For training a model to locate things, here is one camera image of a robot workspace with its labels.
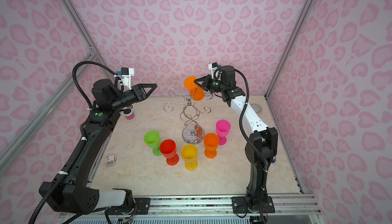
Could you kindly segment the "orange plastic wine glass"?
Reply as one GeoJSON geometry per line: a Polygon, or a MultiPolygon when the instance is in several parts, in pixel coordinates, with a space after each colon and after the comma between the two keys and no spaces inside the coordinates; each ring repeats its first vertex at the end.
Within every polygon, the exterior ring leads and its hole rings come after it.
{"type": "Polygon", "coordinates": [[[184,86],[189,90],[190,96],[194,101],[201,101],[205,97],[204,90],[195,83],[196,77],[187,77],[184,86]]]}
{"type": "Polygon", "coordinates": [[[208,133],[204,136],[204,154],[207,158],[212,159],[217,156],[219,137],[214,133],[208,133]]]}

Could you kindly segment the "green plastic wine glass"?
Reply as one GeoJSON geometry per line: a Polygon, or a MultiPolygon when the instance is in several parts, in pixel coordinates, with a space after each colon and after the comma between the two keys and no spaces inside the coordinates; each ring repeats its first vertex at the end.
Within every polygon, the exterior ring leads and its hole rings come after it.
{"type": "Polygon", "coordinates": [[[161,138],[158,131],[151,130],[144,135],[145,144],[153,150],[155,156],[161,156],[160,151],[161,138]]]}

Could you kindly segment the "magenta plastic wine glass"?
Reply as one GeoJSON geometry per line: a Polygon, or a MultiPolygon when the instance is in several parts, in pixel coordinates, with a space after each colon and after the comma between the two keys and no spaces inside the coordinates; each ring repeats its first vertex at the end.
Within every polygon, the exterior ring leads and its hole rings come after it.
{"type": "Polygon", "coordinates": [[[216,123],[216,134],[219,137],[219,145],[227,143],[227,136],[231,130],[231,124],[227,120],[219,120],[216,123]]]}

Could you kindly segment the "red plastic wine glass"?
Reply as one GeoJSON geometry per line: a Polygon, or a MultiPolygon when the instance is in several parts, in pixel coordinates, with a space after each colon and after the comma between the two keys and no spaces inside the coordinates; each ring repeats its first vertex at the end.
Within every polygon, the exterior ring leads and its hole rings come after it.
{"type": "Polygon", "coordinates": [[[164,140],[163,142],[161,142],[159,149],[162,155],[166,158],[166,163],[168,165],[174,166],[179,162],[177,146],[173,140],[164,140]]]}

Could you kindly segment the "yellow plastic wine glass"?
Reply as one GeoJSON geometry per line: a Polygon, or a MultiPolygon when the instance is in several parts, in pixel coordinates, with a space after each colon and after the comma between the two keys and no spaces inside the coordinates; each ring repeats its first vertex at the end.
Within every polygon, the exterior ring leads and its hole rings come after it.
{"type": "Polygon", "coordinates": [[[198,148],[195,145],[186,145],[181,149],[181,157],[185,162],[185,168],[193,171],[198,167],[198,148]]]}

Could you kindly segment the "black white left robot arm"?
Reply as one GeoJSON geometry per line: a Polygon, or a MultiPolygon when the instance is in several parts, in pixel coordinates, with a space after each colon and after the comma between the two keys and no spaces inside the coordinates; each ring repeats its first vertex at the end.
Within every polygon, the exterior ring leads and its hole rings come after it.
{"type": "Polygon", "coordinates": [[[157,84],[136,84],[129,90],[124,89],[117,72],[107,66],[83,61],[72,69],[72,80],[88,104],[89,115],[80,125],[81,138],[70,158],[51,182],[43,182],[39,193],[42,200],[33,211],[29,223],[37,221],[45,204],[55,212],[72,213],[67,223],[93,212],[104,211],[106,216],[114,214],[137,213],[137,205],[132,191],[128,189],[98,190],[87,187],[89,174],[107,138],[113,132],[120,113],[132,108],[135,103],[146,100],[158,87],[157,84]],[[81,88],[77,71],[83,65],[96,65],[107,70],[115,80],[101,79],[94,83],[90,101],[81,88]]]}

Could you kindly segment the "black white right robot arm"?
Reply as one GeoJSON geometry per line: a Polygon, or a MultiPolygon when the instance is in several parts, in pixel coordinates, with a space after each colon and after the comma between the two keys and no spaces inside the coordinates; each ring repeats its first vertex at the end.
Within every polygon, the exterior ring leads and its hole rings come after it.
{"type": "Polygon", "coordinates": [[[267,175],[271,164],[275,162],[278,147],[278,132],[259,118],[249,103],[250,89],[245,82],[241,89],[236,82],[236,75],[246,80],[245,75],[233,66],[209,64],[210,74],[194,82],[198,87],[211,94],[218,93],[239,115],[239,129],[246,141],[245,154],[251,164],[250,182],[246,188],[245,206],[238,207],[235,213],[259,213],[263,222],[267,215],[275,212],[272,198],[267,193],[267,175]]]}

